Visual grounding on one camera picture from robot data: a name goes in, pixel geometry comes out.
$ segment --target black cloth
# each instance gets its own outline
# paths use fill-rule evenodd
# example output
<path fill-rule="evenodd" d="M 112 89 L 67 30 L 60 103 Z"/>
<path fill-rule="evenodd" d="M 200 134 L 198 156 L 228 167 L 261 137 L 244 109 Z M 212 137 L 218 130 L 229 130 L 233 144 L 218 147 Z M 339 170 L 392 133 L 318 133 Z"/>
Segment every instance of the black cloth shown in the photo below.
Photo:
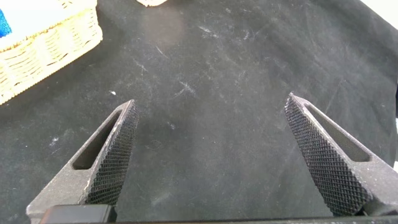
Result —
<path fill-rule="evenodd" d="M 287 126 L 311 101 L 392 165 L 397 31 L 360 1 L 99 1 L 99 46 L 0 106 L 0 220 L 117 105 L 141 120 L 119 220 L 331 216 Z"/>

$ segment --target blue cloth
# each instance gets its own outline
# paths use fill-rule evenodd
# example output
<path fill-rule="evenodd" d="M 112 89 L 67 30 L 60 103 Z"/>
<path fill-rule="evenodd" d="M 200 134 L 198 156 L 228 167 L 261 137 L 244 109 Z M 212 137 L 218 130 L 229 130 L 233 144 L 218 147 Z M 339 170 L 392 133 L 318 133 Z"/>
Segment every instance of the blue cloth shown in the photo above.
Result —
<path fill-rule="evenodd" d="M 4 17 L 2 10 L 0 9 L 0 37 L 4 37 L 10 33 L 11 33 L 11 28 L 8 25 L 8 22 Z"/>

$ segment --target table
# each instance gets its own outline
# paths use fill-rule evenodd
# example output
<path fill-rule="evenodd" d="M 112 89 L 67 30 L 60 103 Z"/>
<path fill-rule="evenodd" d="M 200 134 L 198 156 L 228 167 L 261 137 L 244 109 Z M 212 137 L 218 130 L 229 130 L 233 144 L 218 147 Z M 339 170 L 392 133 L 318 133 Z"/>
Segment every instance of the table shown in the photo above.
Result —
<path fill-rule="evenodd" d="M 0 106 L 0 220 L 117 105 L 140 122 L 119 220 L 331 216 L 287 126 L 311 101 L 393 164 L 398 33 L 360 1 L 99 1 L 104 39 Z"/>

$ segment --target woven basket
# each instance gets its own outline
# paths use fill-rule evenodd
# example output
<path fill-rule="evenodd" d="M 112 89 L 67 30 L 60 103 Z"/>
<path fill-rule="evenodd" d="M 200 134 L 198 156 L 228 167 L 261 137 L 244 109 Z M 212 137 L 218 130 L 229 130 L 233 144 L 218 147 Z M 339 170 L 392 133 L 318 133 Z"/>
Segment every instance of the woven basket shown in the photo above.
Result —
<path fill-rule="evenodd" d="M 41 32 L 0 39 L 0 105 L 99 44 L 96 0 L 54 0 L 67 12 Z"/>

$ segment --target scratch mark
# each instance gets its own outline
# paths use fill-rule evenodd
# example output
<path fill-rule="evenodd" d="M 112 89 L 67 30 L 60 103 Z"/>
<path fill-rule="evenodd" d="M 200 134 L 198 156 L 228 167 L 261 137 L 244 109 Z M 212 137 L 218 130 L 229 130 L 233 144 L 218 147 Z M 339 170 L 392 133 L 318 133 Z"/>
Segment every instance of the scratch mark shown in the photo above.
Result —
<path fill-rule="evenodd" d="M 54 146 L 58 140 L 59 140 L 58 137 L 53 138 L 49 146 L 51 146 L 51 147 Z"/>
<path fill-rule="evenodd" d="M 176 98 L 176 97 L 180 96 L 184 91 L 190 92 L 194 97 L 197 96 L 196 91 L 195 91 L 193 88 L 191 88 L 191 87 L 188 85 L 188 83 L 184 83 L 184 82 L 181 82 L 181 81 L 180 81 L 180 84 L 183 85 L 184 88 L 183 88 L 181 91 L 179 91 L 178 93 L 174 94 L 173 98 Z"/>
<path fill-rule="evenodd" d="M 51 152 L 51 155 L 54 154 L 54 153 L 56 153 L 56 152 L 58 152 L 60 149 L 61 149 L 61 148 L 58 148 L 57 150 Z"/>
<path fill-rule="evenodd" d="M 170 127 L 172 128 L 172 130 L 175 129 L 175 125 L 173 123 L 167 122 L 168 125 L 170 125 Z"/>
<path fill-rule="evenodd" d="M 169 59 L 169 57 L 168 56 L 166 56 L 165 54 L 163 54 L 163 52 L 156 46 L 156 49 L 164 56 L 164 57 L 166 57 L 167 59 Z"/>
<path fill-rule="evenodd" d="M 134 63 L 136 63 L 136 65 L 137 65 L 138 67 L 141 68 L 141 76 L 142 76 L 142 74 L 143 74 L 143 71 L 148 72 L 148 70 L 147 70 L 143 65 L 141 65 L 140 63 L 138 63 L 135 59 L 133 59 L 133 61 L 134 61 Z"/>
<path fill-rule="evenodd" d="M 163 200 L 168 199 L 170 196 L 171 196 L 171 193 L 167 192 L 167 193 L 161 195 L 160 197 L 156 198 L 155 200 L 153 200 L 151 204 L 152 204 L 152 206 L 155 206 L 158 203 L 162 202 Z"/>
<path fill-rule="evenodd" d="M 248 39 L 248 37 L 249 37 L 249 31 L 247 31 L 247 30 L 245 30 L 245 32 L 246 32 L 246 35 L 244 36 L 244 40 L 247 40 Z"/>
<path fill-rule="evenodd" d="M 206 33 L 211 33 L 211 31 L 209 29 L 207 29 L 206 27 L 202 27 L 202 26 L 198 26 L 199 29 L 205 31 Z"/>
<path fill-rule="evenodd" d="M 150 150 L 156 150 L 156 149 L 158 149 L 158 148 L 160 148 L 162 146 L 162 143 L 160 141 L 158 141 L 158 140 L 152 140 L 150 143 L 152 145 L 154 145 L 154 147 L 145 146 L 147 149 L 150 149 Z"/>
<path fill-rule="evenodd" d="M 218 38 L 218 35 L 215 34 L 214 32 L 212 32 L 211 30 L 207 29 L 206 27 L 203 26 L 198 26 L 199 29 L 205 31 L 207 34 L 210 34 L 212 37 Z"/>

